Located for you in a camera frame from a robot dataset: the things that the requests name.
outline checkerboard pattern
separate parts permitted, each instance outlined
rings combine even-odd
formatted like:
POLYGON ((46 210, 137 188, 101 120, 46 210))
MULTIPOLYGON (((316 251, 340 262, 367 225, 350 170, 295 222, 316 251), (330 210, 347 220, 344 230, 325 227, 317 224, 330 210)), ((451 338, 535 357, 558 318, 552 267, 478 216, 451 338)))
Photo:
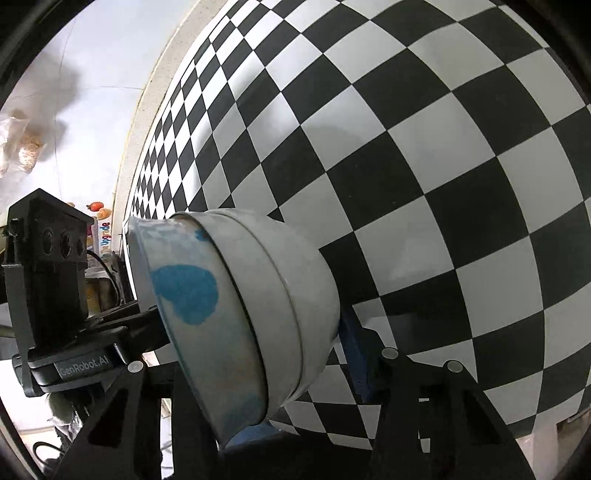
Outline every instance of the checkerboard pattern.
MULTIPOLYGON (((591 403, 590 134, 505 5, 231 0, 165 96, 128 215, 290 224, 384 345, 461 361, 520 436, 591 403)), ((339 348, 274 420, 370 448, 379 406, 339 348)))

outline cable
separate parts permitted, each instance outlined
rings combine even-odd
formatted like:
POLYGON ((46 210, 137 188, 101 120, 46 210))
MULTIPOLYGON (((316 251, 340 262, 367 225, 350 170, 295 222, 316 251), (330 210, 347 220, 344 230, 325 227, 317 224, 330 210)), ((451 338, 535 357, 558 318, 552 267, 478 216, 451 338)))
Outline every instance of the cable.
POLYGON ((45 460, 41 459, 41 457, 39 457, 39 455, 37 454, 37 449, 39 447, 49 447, 49 448, 53 448, 54 450, 57 450, 58 452, 60 452, 62 455, 65 455, 66 453, 61 449, 56 447, 55 445, 52 445, 51 443, 47 443, 47 442, 35 442, 33 443, 33 455, 35 455, 35 457, 37 458, 37 460, 39 460, 43 465, 45 465, 48 468, 53 468, 51 465, 48 465, 45 460))
POLYGON ((115 305, 119 306, 121 304, 121 291, 119 290, 119 286, 117 285, 117 281, 115 280, 113 272, 109 270, 109 267, 106 266, 105 262, 102 261, 101 257, 99 257, 92 250, 87 250, 86 253, 89 254, 92 258, 94 258, 98 263, 100 263, 100 266, 103 267, 107 272, 109 280, 111 280, 113 288, 115 289, 115 305))

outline blue object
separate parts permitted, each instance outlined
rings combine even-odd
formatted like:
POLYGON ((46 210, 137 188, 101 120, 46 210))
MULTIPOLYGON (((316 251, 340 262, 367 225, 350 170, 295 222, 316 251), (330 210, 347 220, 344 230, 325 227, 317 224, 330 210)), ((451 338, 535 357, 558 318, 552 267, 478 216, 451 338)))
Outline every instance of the blue object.
POLYGON ((215 311, 217 282, 209 270, 193 265, 166 265, 151 273, 156 295, 173 304, 189 325, 200 325, 215 311))

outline white square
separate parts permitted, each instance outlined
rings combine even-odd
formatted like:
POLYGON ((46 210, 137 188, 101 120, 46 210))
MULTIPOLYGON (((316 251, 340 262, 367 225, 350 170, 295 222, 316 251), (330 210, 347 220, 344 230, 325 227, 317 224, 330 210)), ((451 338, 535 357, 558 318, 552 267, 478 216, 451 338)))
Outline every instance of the white square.
POLYGON ((212 126, 209 123, 209 116, 205 113, 191 134, 191 144, 193 145, 193 155, 195 157, 201 152, 211 134, 212 126))
POLYGON ((191 113, 191 110, 193 110, 193 107, 195 106, 195 103, 197 103, 197 100, 199 100, 199 97, 201 97, 201 85, 199 85, 199 81, 197 81, 185 98, 185 113, 187 115, 191 113))
POLYGON ((225 84, 227 84, 226 76, 223 74, 221 67, 217 69, 217 72, 213 74, 212 79, 209 81, 207 86, 203 89, 203 101, 205 102, 205 108, 209 108, 219 93, 222 91, 225 84))
POLYGON ((361 227, 355 235, 380 295, 453 270, 425 197, 361 227))
POLYGON ((392 127, 389 133, 425 193, 495 156, 452 93, 392 127))
POLYGON ((242 21, 250 15, 250 13, 256 8, 259 4, 256 0, 247 0, 247 2, 240 7, 240 10, 234 14, 234 16, 230 19, 235 27, 240 25, 242 21))
POLYGON ((325 55, 351 83, 405 49, 373 22, 366 22, 330 47, 325 55))
POLYGON ((168 185, 170 185, 170 194, 174 197, 174 194, 177 193, 178 188, 181 185, 183 178, 181 177, 181 168, 176 162, 173 166, 173 169, 168 174, 168 185))
POLYGON ((290 13, 285 18, 285 21, 298 32, 303 32, 338 4, 336 0, 306 0, 290 13))
POLYGON ((368 439, 374 439, 375 434, 378 431, 379 422, 379 411, 381 405, 357 405, 363 425, 365 426, 365 433, 368 435, 368 439))
POLYGON ((222 32, 224 27, 230 23, 230 19, 228 17, 224 17, 220 20, 220 23, 216 25, 216 27, 212 30, 209 35, 209 41, 213 42, 217 36, 222 32))
POLYGON ((474 356, 472 340, 434 348, 433 350, 428 350, 426 352, 413 353, 408 357, 415 362, 435 365, 436 367, 442 367, 448 360, 457 360, 466 367, 466 370, 468 370, 474 380, 478 382, 476 376, 476 358, 474 356))
POLYGON ((355 405, 349 383, 340 365, 326 365, 308 389, 313 402, 355 405))
POLYGON ((457 269, 472 335, 525 319, 543 309, 530 237, 457 269))
POLYGON ((248 42, 254 50, 265 38, 267 38, 269 33, 275 30, 276 26, 279 25, 282 20, 283 19, 273 10, 269 10, 246 34, 246 37, 244 37, 246 42, 248 42))
POLYGON ((271 60, 267 65, 267 71, 279 90, 283 90, 320 55, 322 53, 312 45, 310 40, 303 35, 298 35, 271 60))
POLYGON ((240 137, 244 130, 246 130, 244 120, 238 111, 238 107, 234 103, 213 131, 213 139, 216 141, 217 151, 220 158, 230 150, 230 147, 238 137, 240 137))
POLYGON ((313 403, 293 401, 287 403, 284 408, 294 427, 311 430, 312 432, 326 433, 313 403))
POLYGON ((259 160, 263 161, 298 126, 297 118, 285 97, 277 95, 248 126, 259 160))
POLYGON ((328 433, 330 441, 335 445, 342 445, 344 447, 361 448, 363 450, 371 450, 372 446, 368 439, 360 437, 351 437, 349 435, 341 435, 339 433, 328 433))
POLYGON ((203 184, 203 194, 208 209, 218 208, 230 195, 230 188, 219 162, 203 184))
POLYGON ((583 201, 573 168, 552 128, 499 155, 530 232, 583 201))
POLYGON ((506 5, 500 5, 499 8, 503 10, 508 17, 510 17, 515 23, 517 23, 521 28, 523 28, 527 33, 529 33, 532 38, 540 44, 542 48, 548 48, 549 45, 544 40, 538 32, 536 32, 529 23, 527 23, 523 18, 517 15, 511 8, 506 5))
POLYGON ((324 105, 301 127, 325 170, 385 131, 353 86, 324 105))
POLYGON ((194 70, 195 70, 195 62, 193 60, 191 60, 191 63, 189 63, 187 70, 185 70, 185 73, 183 73, 183 76, 181 77, 181 85, 184 85, 187 82, 187 79, 191 76, 191 74, 194 72, 194 70))
POLYGON ((408 49, 450 90, 503 65, 484 43, 458 23, 425 35, 408 49))
POLYGON ((232 74, 228 80, 228 85, 235 99, 239 99, 240 95, 244 93, 244 90, 252 83, 252 81, 258 77, 265 67, 263 66, 261 59, 256 53, 251 52, 248 57, 240 64, 236 71, 232 74))
POLYGON ((187 142, 189 141, 189 138, 191 138, 191 134, 189 133, 189 124, 185 120, 180 130, 178 131, 176 138, 174 139, 174 143, 177 147, 177 155, 180 155, 181 152, 184 150, 185 145, 187 145, 187 142))
POLYGON ((506 424, 535 415, 542 387, 542 372, 486 390, 485 394, 506 424))
POLYGON ((591 342, 591 283, 544 312, 544 367, 554 365, 591 342))
POLYGON ((184 98, 183 92, 179 92, 177 97, 174 100, 174 103, 170 107, 170 112, 173 114, 173 120, 177 117, 178 113, 180 112, 181 107, 183 106, 184 98))
POLYGON ((285 222, 308 237, 316 248, 353 231, 326 174, 280 207, 285 222))
POLYGON ((201 188, 201 179, 199 178, 199 172, 197 171, 197 165, 195 162, 191 163, 191 166, 187 170, 187 173, 183 177, 183 190, 185 192, 185 199, 187 205, 191 203, 199 189, 201 188))
POLYGON ((580 390, 575 393, 572 397, 566 399, 564 402, 549 408, 541 413, 538 413, 535 417, 533 431, 547 427, 548 425, 556 425, 558 422, 563 421, 577 413, 583 394, 585 390, 580 390))
POLYGON ((230 56, 230 54, 234 51, 243 38, 244 37, 238 29, 235 29, 232 33, 230 33, 230 36, 216 52, 217 59, 220 63, 224 63, 226 61, 226 59, 230 56))
POLYGON ((197 76, 201 76, 205 67, 209 64, 209 62, 214 58, 216 51, 213 49, 213 45, 208 46, 207 50, 203 53, 199 61, 195 64, 195 71, 197 72, 197 76))
POLYGON ((173 145, 174 145, 174 128, 171 125, 170 128, 168 129, 168 133, 166 134, 166 137, 164 137, 164 155, 168 155, 168 152, 170 152, 170 149, 172 148, 173 145))
POLYGON ((236 208, 253 210, 262 215, 267 215, 277 208, 275 197, 260 165, 234 189, 232 199, 236 208))
POLYGON ((366 18, 373 18, 402 0, 345 0, 343 5, 352 8, 366 18))
POLYGON ((560 66, 545 50, 537 50, 507 64, 551 124, 585 106, 560 66))
POLYGON ((456 22, 495 6, 489 0, 470 0, 469 2, 466 0, 427 0, 427 2, 452 17, 456 22))
POLYGON ((384 346, 396 348, 396 340, 394 340, 388 316, 380 299, 358 303, 353 305, 353 309, 363 328, 376 332, 384 346))

